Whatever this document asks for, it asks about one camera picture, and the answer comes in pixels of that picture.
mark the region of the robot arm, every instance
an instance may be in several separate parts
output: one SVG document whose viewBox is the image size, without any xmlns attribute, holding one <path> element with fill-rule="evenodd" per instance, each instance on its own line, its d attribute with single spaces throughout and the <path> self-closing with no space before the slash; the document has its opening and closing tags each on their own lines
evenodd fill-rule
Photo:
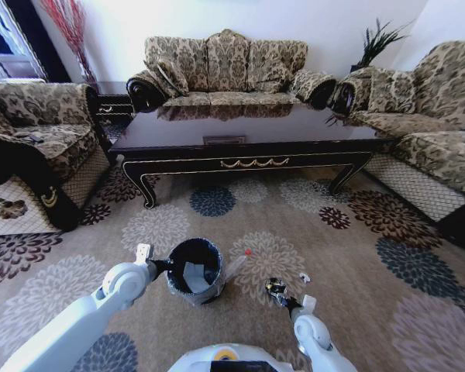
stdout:
<svg viewBox="0 0 465 372">
<path fill-rule="evenodd" d="M 357 372 L 331 341 L 326 325 L 314 316 L 315 298 L 307 294 L 303 306 L 291 310 L 298 348 L 312 361 L 312 370 L 321 372 Z"/>
<path fill-rule="evenodd" d="M 157 278 L 160 272 L 149 260 L 152 253 L 148 244 L 139 244 L 135 262 L 114 266 L 100 288 L 65 308 L 22 345 L 0 371 L 72 370 L 103 335 L 111 317 L 129 308 Z"/>
<path fill-rule="evenodd" d="M 22 345 L 0 371 L 71 371 L 84 353 L 103 335 L 111 317 L 116 312 L 129 308 L 160 273 L 173 269 L 172 261 L 151 260 L 152 254 L 153 250 L 149 245 L 139 244 L 135 262 L 120 263 L 110 269 L 100 288 L 70 304 Z M 324 323 L 312 314 L 315 299 L 306 295 L 303 305 L 300 305 L 293 298 L 285 298 L 285 286 L 274 285 L 271 288 L 272 293 L 277 288 L 281 291 L 277 291 L 274 297 L 289 308 L 300 350 L 312 360 L 312 369 L 317 372 L 356 372 L 351 362 L 339 354 L 332 344 L 329 330 Z M 208 346 L 186 353 L 170 371 L 197 370 L 184 368 L 191 365 L 198 367 L 195 362 L 204 367 L 201 370 L 211 370 L 214 363 L 212 360 L 217 360 L 215 357 L 220 348 L 232 350 L 237 354 L 238 361 L 263 360 L 275 366 L 279 372 L 293 371 L 291 365 L 277 362 L 260 348 L 237 344 Z"/>
</svg>

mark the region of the glass table top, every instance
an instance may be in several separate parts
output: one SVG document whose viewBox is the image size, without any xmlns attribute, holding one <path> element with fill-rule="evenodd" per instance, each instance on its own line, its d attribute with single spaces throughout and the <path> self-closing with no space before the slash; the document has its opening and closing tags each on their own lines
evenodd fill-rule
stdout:
<svg viewBox="0 0 465 372">
<path fill-rule="evenodd" d="M 307 105 L 161 106 L 140 112 L 112 151 L 135 148 L 293 143 L 377 138 L 375 129 L 351 125 L 328 108 Z"/>
</svg>

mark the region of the small object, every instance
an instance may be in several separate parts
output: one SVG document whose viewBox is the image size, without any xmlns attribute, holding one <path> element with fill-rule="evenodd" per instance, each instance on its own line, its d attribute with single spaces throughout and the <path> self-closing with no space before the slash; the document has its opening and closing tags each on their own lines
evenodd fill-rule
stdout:
<svg viewBox="0 0 465 372">
<path fill-rule="evenodd" d="M 183 278 L 193 293 L 201 293 L 210 287 L 210 284 L 205 280 L 205 266 L 202 264 L 196 265 L 192 262 L 186 262 Z"/>
<path fill-rule="evenodd" d="M 34 136 L 33 134 L 30 134 L 29 135 L 29 139 L 33 142 L 33 143 L 43 143 L 44 141 L 37 137 L 37 136 Z"/>
<path fill-rule="evenodd" d="M 288 292 L 286 290 L 286 284 L 279 278 L 271 277 L 265 283 L 265 289 L 267 293 L 274 297 L 276 302 L 281 306 L 287 306 L 288 304 Z"/>
<path fill-rule="evenodd" d="M 309 283 L 311 281 L 310 277 L 308 274 L 305 273 L 300 273 L 299 274 L 300 278 L 303 280 L 305 284 Z"/>
</svg>

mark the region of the decorative plant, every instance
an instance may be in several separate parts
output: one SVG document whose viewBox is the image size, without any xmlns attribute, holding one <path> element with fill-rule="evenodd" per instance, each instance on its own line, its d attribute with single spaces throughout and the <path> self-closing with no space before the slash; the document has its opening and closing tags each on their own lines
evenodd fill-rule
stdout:
<svg viewBox="0 0 465 372">
<path fill-rule="evenodd" d="M 365 32 L 365 39 L 363 41 L 363 56 L 360 62 L 356 64 L 358 67 L 366 67 L 372 62 L 372 60 L 377 57 L 379 53 L 381 53 L 386 47 L 394 43 L 395 41 L 401 40 L 408 35 L 400 35 L 400 32 L 408 26 L 410 23 L 398 27 L 397 29 L 393 29 L 392 31 L 387 31 L 386 28 L 389 26 L 388 22 L 384 26 L 381 26 L 381 21 L 379 18 L 375 20 L 377 31 L 373 31 L 372 29 L 368 29 Z"/>
<path fill-rule="evenodd" d="M 79 0 L 41 0 L 41 6 L 57 25 L 62 35 L 64 35 L 67 45 L 76 55 L 83 78 L 88 82 L 96 81 L 95 74 L 91 71 L 84 51 L 86 15 L 83 5 Z"/>
</svg>

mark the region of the coffee table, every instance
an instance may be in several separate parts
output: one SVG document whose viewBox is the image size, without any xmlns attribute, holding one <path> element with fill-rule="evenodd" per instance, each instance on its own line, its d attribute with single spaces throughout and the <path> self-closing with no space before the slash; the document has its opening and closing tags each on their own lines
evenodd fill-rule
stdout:
<svg viewBox="0 0 465 372">
<path fill-rule="evenodd" d="M 345 166 L 330 184 L 337 194 L 394 138 L 306 105 L 161 106 L 140 112 L 110 152 L 152 208 L 146 175 Z"/>
</svg>

